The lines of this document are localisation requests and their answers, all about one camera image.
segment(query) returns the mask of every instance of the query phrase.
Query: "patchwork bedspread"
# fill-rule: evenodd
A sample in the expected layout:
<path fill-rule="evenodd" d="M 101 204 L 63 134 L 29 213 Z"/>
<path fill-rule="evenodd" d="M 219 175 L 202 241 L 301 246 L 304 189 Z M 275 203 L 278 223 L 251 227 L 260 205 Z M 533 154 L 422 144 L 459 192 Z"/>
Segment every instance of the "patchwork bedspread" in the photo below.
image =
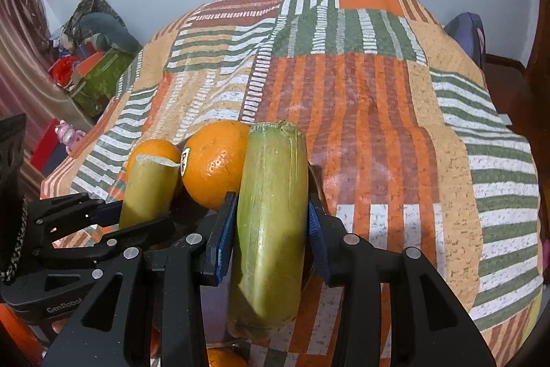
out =
<path fill-rule="evenodd" d="M 469 311 L 498 365 L 540 307 L 530 146 L 501 122 L 482 73 L 416 0 L 217 0 L 159 31 L 122 75 L 42 197 L 124 197 L 137 143 L 178 143 L 218 119 L 287 119 L 306 133 L 330 212 L 393 251 L 417 246 Z M 63 241 L 86 245 L 105 229 Z M 389 290 L 382 360 L 389 365 Z M 328 366 L 342 290 L 314 277 L 298 318 L 250 365 Z"/>

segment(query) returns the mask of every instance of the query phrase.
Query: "pink object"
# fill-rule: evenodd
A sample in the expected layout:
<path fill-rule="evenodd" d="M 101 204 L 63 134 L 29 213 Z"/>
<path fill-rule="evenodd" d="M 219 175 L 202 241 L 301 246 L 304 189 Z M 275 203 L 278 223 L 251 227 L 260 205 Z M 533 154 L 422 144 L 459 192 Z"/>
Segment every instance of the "pink object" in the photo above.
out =
<path fill-rule="evenodd" d="M 84 131 L 75 130 L 71 125 L 61 120 L 56 126 L 57 139 L 65 145 L 67 153 L 70 154 L 76 144 L 86 135 Z"/>
<path fill-rule="evenodd" d="M 550 264 L 550 240 L 546 240 L 542 246 L 542 268 L 546 270 Z"/>

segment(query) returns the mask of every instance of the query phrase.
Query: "pink toy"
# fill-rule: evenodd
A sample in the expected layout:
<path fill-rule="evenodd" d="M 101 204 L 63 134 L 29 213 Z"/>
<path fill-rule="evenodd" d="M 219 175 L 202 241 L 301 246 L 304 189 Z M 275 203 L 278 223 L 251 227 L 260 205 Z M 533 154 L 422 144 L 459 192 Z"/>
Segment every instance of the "pink toy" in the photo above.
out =
<path fill-rule="evenodd" d="M 84 131 L 75 130 L 71 125 L 61 120 L 56 126 L 57 139 L 65 145 L 67 153 L 70 154 L 76 144 L 86 135 Z"/>

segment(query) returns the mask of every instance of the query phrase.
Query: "red object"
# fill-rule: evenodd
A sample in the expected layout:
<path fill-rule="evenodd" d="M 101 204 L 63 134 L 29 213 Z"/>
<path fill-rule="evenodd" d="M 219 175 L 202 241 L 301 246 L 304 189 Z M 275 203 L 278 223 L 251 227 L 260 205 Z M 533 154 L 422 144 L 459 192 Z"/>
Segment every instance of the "red object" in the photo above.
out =
<path fill-rule="evenodd" d="M 86 58 L 84 61 L 78 64 L 76 70 L 82 78 L 84 78 L 88 72 L 90 72 L 97 63 L 103 58 L 103 52 L 95 52 L 92 56 Z"/>
<path fill-rule="evenodd" d="M 50 75 L 57 86 L 67 87 L 70 85 L 71 76 L 73 75 L 73 63 L 78 61 L 76 56 L 67 55 L 58 59 L 51 69 Z"/>
<path fill-rule="evenodd" d="M 56 134 L 57 125 L 59 125 L 59 120 L 57 119 L 53 119 L 49 123 L 46 132 L 42 135 L 40 142 L 38 142 L 36 146 L 35 152 L 29 160 L 29 163 L 40 173 L 42 173 L 46 162 L 48 162 L 48 159 L 59 144 Z"/>

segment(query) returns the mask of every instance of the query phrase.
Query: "baseboard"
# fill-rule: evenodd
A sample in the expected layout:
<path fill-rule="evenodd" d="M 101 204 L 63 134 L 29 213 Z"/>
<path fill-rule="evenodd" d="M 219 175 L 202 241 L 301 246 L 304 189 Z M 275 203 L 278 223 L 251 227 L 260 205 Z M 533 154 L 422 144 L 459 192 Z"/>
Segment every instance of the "baseboard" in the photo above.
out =
<path fill-rule="evenodd" d="M 498 66 L 513 67 L 521 72 L 522 75 L 525 74 L 525 66 L 518 60 L 513 60 L 512 58 L 506 58 L 504 56 L 498 55 L 485 55 L 485 63 L 496 64 Z"/>

